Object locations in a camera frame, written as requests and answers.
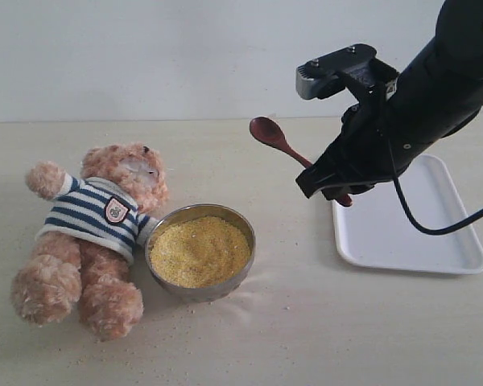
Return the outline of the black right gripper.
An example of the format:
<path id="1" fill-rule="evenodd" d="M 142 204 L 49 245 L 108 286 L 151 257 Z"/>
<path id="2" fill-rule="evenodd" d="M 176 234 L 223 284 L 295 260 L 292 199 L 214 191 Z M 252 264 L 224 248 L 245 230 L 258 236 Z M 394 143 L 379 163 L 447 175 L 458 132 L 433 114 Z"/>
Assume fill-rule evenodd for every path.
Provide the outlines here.
<path id="1" fill-rule="evenodd" d="M 341 133 L 295 179 L 307 198 L 360 195 L 400 175 L 419 154 L 459 124 L 459 77 L 408 68 L 398 72 L 377 50 L 356 43 L 297 67 L 295 90 L 323 100 L 348 89 L 357 99 L 342 117 Z"/>

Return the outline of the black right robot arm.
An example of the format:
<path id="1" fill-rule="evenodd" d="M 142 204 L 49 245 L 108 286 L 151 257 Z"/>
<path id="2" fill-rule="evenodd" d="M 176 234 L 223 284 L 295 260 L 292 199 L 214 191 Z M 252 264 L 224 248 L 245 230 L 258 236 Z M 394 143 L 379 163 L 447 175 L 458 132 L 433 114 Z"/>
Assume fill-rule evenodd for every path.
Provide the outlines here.
<path id="1" fill-rule="evenodd" d="M 446 1 L 434 37 L 402 71 L 358 43 L 296 70 L 305 100 L 347 90 L 356 98 L 341 132 L 296 179 L 312 196 L 358 195 L 402 174 L 441 138 L 465 127 L 483 106 L 483 1 Z"/>

